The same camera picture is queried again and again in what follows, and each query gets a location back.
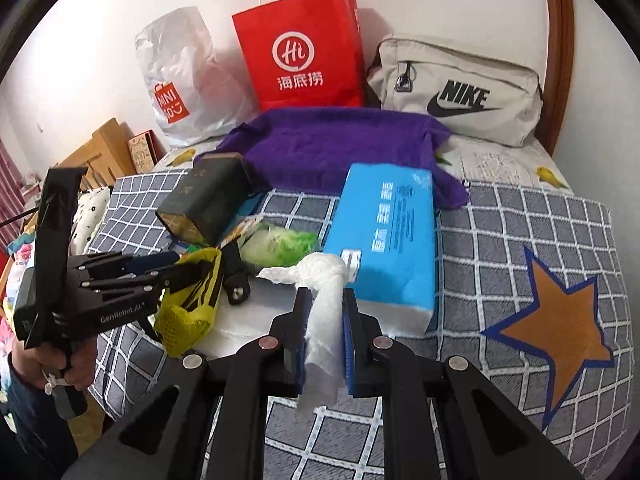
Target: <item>white plastic bag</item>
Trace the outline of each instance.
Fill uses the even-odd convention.
[[[298,398],[303,413],[334,405],[338,389],[344,386],[342,292],[348,276],[340,256],[324,253],[309,254],[293,267],[269,267],[258,274],[273,283],[306,286],[314,296],[305,333],[305,385]]]
[[[197,7],[158,18],[136,36],[136,56],[156,121],[172,148],[229,133],[254,105],[217,62]]]

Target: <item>white tissue paper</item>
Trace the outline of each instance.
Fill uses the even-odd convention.
[[[242,346],[269,333],[276,316],[293,309],[296,288],[274,285],[268,280],[249,277],[251,295],[241,306],[230,305],[220,294],[216,322],[194,348],[207,359],[235,354]]]
[[[309,254],[294,267],[270,267],[258,274],[273,283],[306,286],[314,297],[305,333],[305,384],[298,398],[302,412],[333,406],[344,386],[342,292],[348,275],[339,256],[324,253]]]

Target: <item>purple towel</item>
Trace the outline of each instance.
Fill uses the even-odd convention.
[[[354,162],[423,168],[433,174],[436,207],[454,209],[468,202],[468,193],[433,155],[450,134],[421,114],[276,108],[232,130],[217,151],[242,153],[261,186],[319,194],[340,194]]]

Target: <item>tissue box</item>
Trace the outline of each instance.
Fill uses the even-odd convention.
[[[344,260],[358,308],[384,333],[422,337],[435,301],[431,172],[353,164],[324,252]]]
[[[156,215],[179,240],[215,247],[251,192],[242,155],[211,153],[180,179]]]

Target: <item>black cable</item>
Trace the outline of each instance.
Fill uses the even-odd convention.
[[[24,218],[25,216],[29,216],[30,214],[35,213],[37,210],[38,210],[38,208],[34,207],[33,209],[29,209],[28,211],[25,211],[24,213],[20,213],[17,216],[14,216],[12,218],[9,218],[8,220],[5,220],[4,222],[0,223],[0,229],[2,229],[5,225],[12,224],[16,220],[19,220],[20,218]]]

